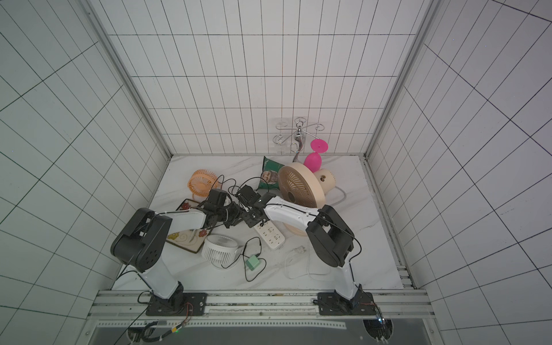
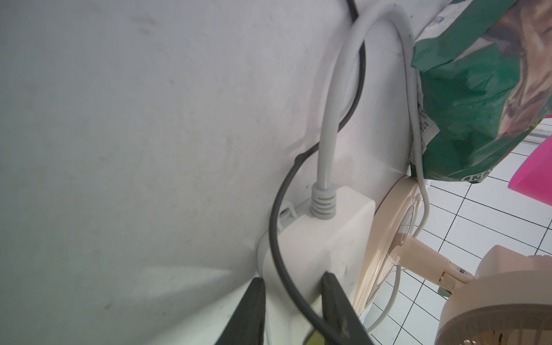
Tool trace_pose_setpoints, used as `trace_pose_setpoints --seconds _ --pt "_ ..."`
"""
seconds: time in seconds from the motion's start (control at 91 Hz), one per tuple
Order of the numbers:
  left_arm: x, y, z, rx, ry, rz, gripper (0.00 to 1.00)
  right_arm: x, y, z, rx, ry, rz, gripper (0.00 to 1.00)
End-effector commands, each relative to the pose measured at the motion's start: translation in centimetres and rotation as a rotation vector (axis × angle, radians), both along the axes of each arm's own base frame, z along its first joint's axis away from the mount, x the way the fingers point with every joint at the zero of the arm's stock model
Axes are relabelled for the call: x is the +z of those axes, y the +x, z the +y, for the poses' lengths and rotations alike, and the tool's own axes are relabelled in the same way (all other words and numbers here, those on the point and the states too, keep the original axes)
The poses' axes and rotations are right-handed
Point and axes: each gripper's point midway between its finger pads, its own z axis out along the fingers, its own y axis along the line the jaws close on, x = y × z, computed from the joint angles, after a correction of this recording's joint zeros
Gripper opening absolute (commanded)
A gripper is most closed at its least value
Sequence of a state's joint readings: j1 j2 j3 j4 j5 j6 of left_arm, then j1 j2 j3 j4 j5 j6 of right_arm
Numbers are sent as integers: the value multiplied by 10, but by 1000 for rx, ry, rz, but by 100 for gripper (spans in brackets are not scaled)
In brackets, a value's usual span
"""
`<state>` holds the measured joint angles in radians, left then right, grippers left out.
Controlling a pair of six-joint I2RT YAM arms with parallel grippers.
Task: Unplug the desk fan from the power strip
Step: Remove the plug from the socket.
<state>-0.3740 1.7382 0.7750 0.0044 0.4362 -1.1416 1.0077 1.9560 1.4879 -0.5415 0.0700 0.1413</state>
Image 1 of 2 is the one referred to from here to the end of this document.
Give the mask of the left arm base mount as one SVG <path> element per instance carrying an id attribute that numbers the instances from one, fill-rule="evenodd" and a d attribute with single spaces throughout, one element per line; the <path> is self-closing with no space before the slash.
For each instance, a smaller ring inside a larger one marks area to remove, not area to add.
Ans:
<path id="1" fill-rule="evenodd" d="M 205 313 L 207 293 L 185 293 L 181 283 L 168 299 L 152 295 L 147 316 L 202 316 Z"/>

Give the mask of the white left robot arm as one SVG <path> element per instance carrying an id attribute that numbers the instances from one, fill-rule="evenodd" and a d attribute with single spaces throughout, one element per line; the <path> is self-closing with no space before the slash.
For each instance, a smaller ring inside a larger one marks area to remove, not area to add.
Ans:
<path id="1" fill-rule="evenodd" d="M 241 212 L 221 189 L 212 190 L 205 201 L 186 209 L 180 206 L 176 211 L 156 212 L 140 208 L 113 241 L 110 252 L 135 268 L 155 297 L 169 300 L 179 294 L 181 284 L 161 259 L 168 236 L 188 230 L 210 231 L 218 225 L 230 228 L 241 221 Z"/>

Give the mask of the white power strip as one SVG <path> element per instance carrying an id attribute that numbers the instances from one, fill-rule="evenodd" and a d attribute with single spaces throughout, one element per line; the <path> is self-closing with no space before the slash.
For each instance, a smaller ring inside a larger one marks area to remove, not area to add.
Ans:
<path id="1" fill-rule="evenodd" d="M 261 221 L 253 229 L 272 250 L 276 250 L 285 243 L 284 235 L 271 221 Z"/>

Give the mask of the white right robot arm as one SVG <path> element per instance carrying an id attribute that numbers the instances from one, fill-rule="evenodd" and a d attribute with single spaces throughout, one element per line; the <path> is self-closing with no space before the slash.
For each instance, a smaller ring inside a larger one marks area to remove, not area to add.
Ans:
<path id="1" fill-rule="evenodd" d="M 332 206 L 300 206 L 274 193 L 260 195 L 248 185 L 237 191 L 237 199 L 242 206 L 241 217 L 248 227 L 279 221 L 307 234 L 318 258 L 333 268 L 335 293 L 345 300 L 354 299 L 358 287 L 346 259 L 353 252 L 356 239 Z"/>

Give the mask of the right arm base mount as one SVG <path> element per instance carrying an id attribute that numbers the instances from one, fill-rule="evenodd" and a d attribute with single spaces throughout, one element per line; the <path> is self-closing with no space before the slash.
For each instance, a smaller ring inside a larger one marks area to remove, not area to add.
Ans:
<path id="1" fill-rule="evenodd" d="M 318 293 L 313 304 L 318 306 L 321 316 L 376 316 L 377 310 L 372 293 L 363 291 L 358 285 L 351 300 L 333 293 Z"/>

